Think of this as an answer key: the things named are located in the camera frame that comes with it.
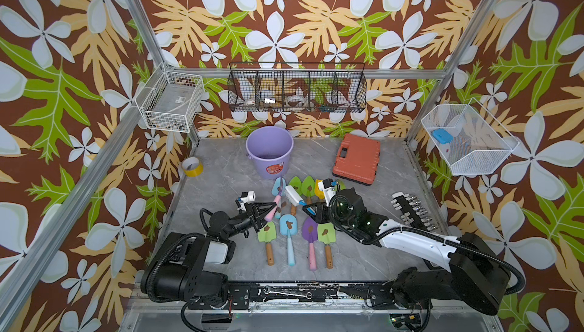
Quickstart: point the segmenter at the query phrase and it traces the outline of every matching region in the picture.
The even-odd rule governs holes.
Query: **roll of tape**
[[[203,173],[203,163],[197,157],[189,157],[184,160],[182,168],[188,177],[199,176]]]

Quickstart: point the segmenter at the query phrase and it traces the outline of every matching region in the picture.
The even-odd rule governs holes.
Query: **orange toolbox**
[[[347,134],[336,153],[332,174],[369,186],[375,181],[380,150],[379,141]]]

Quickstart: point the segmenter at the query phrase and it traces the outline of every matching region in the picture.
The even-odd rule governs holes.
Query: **wire basket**
[[[245,67],[230,63],[227,89],[231,111],[361,112],[365,109],[364,64],[346,66],[349,69],[322,63],[303,63],[305,68],[269,69],[253,68],[250,66],[254,64],[249,63],[237,65]]]
[[[140,113],[150,129],[188,133],[201,103],[203,78],[174,71],[152,74],[144,89],[150,92]]]
[[[436,105],[422,119],[424,129],[448,163],[452,175],[492,174],[519,145],[503,124],[480,106],[489,122],[499,133],[504,133],[505,138],[470,103]],[[452,140],[449,143],[438,141],[433,135],[438,129],[447,131]]]

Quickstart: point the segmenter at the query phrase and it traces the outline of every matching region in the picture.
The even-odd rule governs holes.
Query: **gray marble floor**
[[[298,176],[303,180],[311,175],[315,180],[333,178],[332,167],[340,139],[296,139],[286,180]],[[179,204],[172,215],[170,232],[201,232],[200,208],[237,214],[235,199],[241,192],[253,190],[257,201],[271,202],[273,181],[263,180],[256,173],[246,156],[245,139],[202,139],[195,156],[203,162],[202,175],[188,178],[180,194]],[[400,213],[390,204],[391,194],[396,191],[417,194],[422,190],[408,160],[400,139],[381,140],[381,156],[377,177],[372,186],[345,180],[347,188],[354,187],[363,197],[369,211],[399,220]],[[283,213],[290,212],[290,205]],[[296,265],[289,267],[286,256],[286,237],[278,233],[272,241],[276,264],[268,266],[264,243],[258,241],[252,230],[249,238],[238,234],[232,240],[237,243],[235,255],[227,265],[206,265],[205,270],[227,274],[230,280],[258,281],[366,281],[395,278],[400,271],[411,266],[419,270],[427,268],[421,258],[403,251],[364,246],[348,235],[337,232],[337,242],[331,244],[334,268],[325,267],[324,244],[315,243],[318,270],[308,269],[308,242],[302,238],[301,226],[307,215],[297,213],[298,234],[293,236]]]

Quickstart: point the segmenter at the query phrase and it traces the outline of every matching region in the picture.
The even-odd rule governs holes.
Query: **black wire basket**
[[[227,80],[231,111],[273,110],[361,112],[365,109],[367,82],[364,63],[231,62]]]

